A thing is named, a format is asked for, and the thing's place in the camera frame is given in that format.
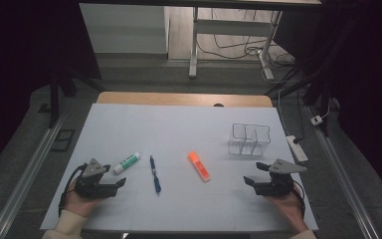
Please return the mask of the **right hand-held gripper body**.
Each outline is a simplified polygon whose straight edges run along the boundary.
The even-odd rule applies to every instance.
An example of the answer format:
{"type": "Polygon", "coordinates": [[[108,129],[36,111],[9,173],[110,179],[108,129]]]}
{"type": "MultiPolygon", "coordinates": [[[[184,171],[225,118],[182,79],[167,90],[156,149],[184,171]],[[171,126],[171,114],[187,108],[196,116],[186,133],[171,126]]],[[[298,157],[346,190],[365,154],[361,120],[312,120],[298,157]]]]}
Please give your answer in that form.
{"type": "Polygon", "coordinates": [[[258,182],[254,186],[257,195],[263,196],[284,196],[293,190],[292,173],[305,172],[306,168],[282,159],[277,159],[270,164],[270,182],[258,182]]]}

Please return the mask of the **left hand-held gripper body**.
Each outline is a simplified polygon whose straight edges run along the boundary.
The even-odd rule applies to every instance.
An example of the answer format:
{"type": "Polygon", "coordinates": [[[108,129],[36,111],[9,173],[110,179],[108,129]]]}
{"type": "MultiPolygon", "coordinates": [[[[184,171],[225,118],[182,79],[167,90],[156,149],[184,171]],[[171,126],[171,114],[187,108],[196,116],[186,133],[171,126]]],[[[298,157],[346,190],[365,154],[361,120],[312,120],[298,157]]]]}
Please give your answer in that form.
{"type": "Polygon", "coordinates": [[[116,189],[110,189],[109,184],[100,184],[100,180],[106,173],[95,158],[86,165],[81,175],[77,178],[75,192],[82,198],[98,199],[115,197],[116,189]]]}

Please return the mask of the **clear plastic pen holder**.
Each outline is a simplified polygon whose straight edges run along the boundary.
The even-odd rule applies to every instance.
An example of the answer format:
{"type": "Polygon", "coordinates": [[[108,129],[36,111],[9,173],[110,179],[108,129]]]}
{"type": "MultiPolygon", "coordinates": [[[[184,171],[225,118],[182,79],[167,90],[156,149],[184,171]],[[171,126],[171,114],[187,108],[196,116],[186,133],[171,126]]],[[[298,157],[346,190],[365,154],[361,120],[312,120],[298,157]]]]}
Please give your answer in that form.
{"type": "Polygon", "coordinates": [[[268,125],[233,123],[228,150],[235,155],[262,156],[271,143],[268,125]]]}

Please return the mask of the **blue pen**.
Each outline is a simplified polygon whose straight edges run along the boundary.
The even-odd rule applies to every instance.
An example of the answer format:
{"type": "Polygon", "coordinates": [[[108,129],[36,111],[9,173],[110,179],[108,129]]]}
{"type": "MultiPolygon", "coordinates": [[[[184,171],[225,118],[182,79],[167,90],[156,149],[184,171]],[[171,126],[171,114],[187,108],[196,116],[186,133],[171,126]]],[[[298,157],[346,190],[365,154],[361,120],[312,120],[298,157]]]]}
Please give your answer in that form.
{"type": "Polygon", "coordinates": [[[154,158],[152,157],[152,155],[150,155],[149,161],[150,161],[150,166],[151,166],[151,170],[152,170],[155,191],[156,191],[157,196],[159,196],[160,192],[161,192],[161,185],[160,185],[159,178],[157,176],[155,161],[154,161],[154,158]]]}

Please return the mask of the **orange highlighter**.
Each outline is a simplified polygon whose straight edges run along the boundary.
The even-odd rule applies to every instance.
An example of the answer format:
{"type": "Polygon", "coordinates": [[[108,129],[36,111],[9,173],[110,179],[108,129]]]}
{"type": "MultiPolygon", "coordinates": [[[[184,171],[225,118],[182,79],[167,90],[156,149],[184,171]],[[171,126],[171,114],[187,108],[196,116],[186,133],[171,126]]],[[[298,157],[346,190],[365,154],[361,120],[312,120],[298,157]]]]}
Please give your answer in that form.
{"type": "Polygon", "coordinates": [[[201,179],[204,182],[209,181],[210,180],[210,174],[207,171],[207,169],[205,168],[205,166],[203,165],[198,154],[195,151],[190,151],[188,153],[188,159],[191,162],[191,164],[194,166],[194,168],[196,169],[196,171],[199,174],[199,176],[201,177],[201,179]]]}

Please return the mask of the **person's left hand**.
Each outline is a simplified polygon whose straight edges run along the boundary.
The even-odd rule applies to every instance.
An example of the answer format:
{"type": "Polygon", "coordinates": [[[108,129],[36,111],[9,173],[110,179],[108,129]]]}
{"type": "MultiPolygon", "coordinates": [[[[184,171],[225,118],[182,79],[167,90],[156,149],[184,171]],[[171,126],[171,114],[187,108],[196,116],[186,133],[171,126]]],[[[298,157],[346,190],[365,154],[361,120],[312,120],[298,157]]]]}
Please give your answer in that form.
{"type": "Polygon", "coordinates": [[[89,217],[93,210],[104,201],[104,198],[86,199],[75,192],[76,181],[73,180],[66,194],[64,209],[82,217],[89,217]]]}

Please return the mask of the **person's right hand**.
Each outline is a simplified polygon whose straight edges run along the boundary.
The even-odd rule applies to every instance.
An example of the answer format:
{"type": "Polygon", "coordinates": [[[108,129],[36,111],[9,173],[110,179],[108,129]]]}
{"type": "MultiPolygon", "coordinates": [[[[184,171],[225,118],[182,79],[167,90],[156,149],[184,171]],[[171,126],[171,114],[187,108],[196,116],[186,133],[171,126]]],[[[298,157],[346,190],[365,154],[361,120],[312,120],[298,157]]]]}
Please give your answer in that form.
{"type": "Polygon", "coordinates": [[[308,229],[303,220],[299,198],[300,194],[297,187],[295,187],[293,192],[290,192],[288,195],[266,197],[266,199],[276,207],[279,214],[285,219],[296,234],[302,233],[308,229]]]}

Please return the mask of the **white power strip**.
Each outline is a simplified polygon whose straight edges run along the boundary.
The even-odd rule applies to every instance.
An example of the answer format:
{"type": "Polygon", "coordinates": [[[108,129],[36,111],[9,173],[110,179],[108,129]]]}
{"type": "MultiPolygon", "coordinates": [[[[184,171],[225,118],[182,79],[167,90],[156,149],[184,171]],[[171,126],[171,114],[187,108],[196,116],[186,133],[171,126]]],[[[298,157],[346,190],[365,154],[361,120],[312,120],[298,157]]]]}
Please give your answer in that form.
{"type": "Polygon", "coordinates": [[[288,135],[286,137],[288,145],[295,156],[298,162],[306,162],[308,161],[308,157],[306,156],[304,150],[299,144],[299,140],[294,135],[288,135]]]}

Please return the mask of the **white table mat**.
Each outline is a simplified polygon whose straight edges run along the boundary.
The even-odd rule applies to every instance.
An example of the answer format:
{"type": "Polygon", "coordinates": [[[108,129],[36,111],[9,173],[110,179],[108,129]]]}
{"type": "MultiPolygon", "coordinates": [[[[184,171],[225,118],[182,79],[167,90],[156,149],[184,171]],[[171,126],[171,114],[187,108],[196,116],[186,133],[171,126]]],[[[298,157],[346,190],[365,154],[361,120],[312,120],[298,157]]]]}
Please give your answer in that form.
{"type": "Polygon", "coordinates": [[[114,166],[135,152],[140,160],[103,182],[126,182],[100,204],[86,224],[106,232],[252,233],[286,231],[275,207],[247,185],[244,176],[265,182],[256,162],[292,159],[274,108],[173,107],[95,104],[67,165],[72,173],[97,159],[114,166]],[[233,123],[268,125],[271,143],[262,156],[228,150],[233,123]],[[204,182],[188,159],[195,151],[210,174],[204,182]],[[161,185],[157,196],[150,166],[154,158],[161,185]]]}

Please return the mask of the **black tripod stand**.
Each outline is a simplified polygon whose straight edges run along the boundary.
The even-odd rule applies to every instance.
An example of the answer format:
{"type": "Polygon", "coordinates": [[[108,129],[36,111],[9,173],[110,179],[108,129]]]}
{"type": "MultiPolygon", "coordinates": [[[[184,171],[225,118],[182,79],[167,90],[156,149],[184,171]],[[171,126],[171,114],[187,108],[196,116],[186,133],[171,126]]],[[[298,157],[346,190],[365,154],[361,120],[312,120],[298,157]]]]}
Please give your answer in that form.
{"type": "Polygon", "coordinates": [[[327,117],[330,112],[330,79],[327,76],[328,72],[328,68],[322,66],[316,72],[304,77],[293,86],[282,89],[282,85],[284,85],[288,80],[288,75],[285,75],[282,81],[276,83],[272,89],[266,92],[266,96],[269,96],[274,100],[278,100],[308,86],[307,91],[302,97],[302,101],[306,106],[313,106],[317,100],[320,100],[318,115],[322,119],[322,122],[319,123],[317,127],[325,136],[329,136],[327,129],[327,117]]]}
{"type": "Polygon", "coordinates": [[[69,98],[72,98],[77,94],[78,90],[75,86],[74,79],[80,80],[99,93],[105,91],[104,86],[94,82],[91,78],[88,78],[85,74],[72,67],[65,67],[63,70],[57,70],[51,75],[50,81],[51,118],[49,128],[54,127],[59,119],[59,90],[62,90],[63,94],[69,98]]]}

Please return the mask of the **dark curtain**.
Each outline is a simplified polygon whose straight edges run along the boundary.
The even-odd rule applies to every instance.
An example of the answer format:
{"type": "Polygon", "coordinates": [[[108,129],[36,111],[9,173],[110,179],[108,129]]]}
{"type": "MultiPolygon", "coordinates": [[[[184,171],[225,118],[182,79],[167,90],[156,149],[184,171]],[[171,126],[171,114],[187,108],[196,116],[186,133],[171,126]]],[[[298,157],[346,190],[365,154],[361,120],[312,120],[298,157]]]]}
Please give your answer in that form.
{"type": "Polygon", "coordinates": [[[100,77],[80,3],[0,0],[0,153],[34,91],[56,79],[71,95],[70,79],[100,77]]]}
{"type": "Polygon", "coordinates": [[[275,41],[312,74],[344,23],[356,19],[325,77],[342,130],[382,179],[382,0],[322,0],[329,12],[285,11],[275,41]]]}

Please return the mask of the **white cabinet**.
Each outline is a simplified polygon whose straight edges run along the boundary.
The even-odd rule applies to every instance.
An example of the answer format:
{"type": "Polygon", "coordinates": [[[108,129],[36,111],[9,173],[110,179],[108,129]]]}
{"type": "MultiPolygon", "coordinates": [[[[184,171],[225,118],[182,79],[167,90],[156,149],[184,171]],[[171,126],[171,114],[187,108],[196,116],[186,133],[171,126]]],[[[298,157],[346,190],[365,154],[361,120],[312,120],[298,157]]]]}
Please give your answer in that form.
{"type": "Polygon", "coordinates": [[[167,7],[81,3],[80,8],[96,53],[168,53],[167,7]]]}

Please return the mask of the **black floor frame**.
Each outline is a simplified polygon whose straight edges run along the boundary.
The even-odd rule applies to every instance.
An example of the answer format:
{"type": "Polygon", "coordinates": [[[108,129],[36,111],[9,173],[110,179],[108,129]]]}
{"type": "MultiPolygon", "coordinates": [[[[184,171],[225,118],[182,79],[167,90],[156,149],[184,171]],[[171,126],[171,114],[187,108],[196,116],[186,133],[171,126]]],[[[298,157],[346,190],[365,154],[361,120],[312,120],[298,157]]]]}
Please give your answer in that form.
{"type": "Polygon", "coordinates": [[[73,142],[75,132],[74,129],[60,129],[52,144],[51,151],[67,152],[73,142]]]}

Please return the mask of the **aluminium floor rail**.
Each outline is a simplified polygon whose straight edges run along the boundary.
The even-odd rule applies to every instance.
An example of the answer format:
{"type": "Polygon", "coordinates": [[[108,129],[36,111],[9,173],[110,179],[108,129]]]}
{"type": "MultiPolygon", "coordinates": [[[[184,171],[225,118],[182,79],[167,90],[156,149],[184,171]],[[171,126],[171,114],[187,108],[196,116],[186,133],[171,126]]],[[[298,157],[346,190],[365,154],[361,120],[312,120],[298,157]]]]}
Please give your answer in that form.
{"type": "Polygon", "coordinates": [[[340,129],[337,121],[338,108],[332,108],[325,116],[327,122],[316,126],[315,133],[329,161],[333,175],[345,197],[345,210],[341,222],[347,225],[352,222],[363,239],[380,239],[376,225],[362,199],[372,177],[369,163],[355,144],[340,129]]]}
{"type": "Polygon", "coordinates": [[[40,171],[48,152],[55,140],[61,126],[67,118],[67,111],[63,111],[55,124],[45,131],[44,136],[34,151],[29,160],[25,170],[21,174],[20,179],[11,192],[8,200],[6,201],[3,209],[0,212],[0,239],[5,239],[9,232],[20,208],[30,191],[35,178],[40,171]]]}

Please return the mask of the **white desk frame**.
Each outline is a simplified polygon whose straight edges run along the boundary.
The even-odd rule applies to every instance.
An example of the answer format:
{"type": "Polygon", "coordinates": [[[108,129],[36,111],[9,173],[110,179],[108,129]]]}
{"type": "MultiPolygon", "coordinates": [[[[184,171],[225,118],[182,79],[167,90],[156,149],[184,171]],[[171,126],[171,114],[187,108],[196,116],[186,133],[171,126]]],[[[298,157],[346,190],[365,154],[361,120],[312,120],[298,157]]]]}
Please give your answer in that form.
{"type": "Polygon", "coordinates": [[[279,24],[281,14],[281,11],[273,11],[270,22],[200,19],[199,8],[194,7],[189,78],[195,79],[197,75],[197,37],[199,34],[207,34],[265,37],[266,43],[261,50],[257,51],[257,56],[261,62],[265,78],[269,81],[272,80],[274,75],[270,64],[268,63],[268,52],[279,24]]]}

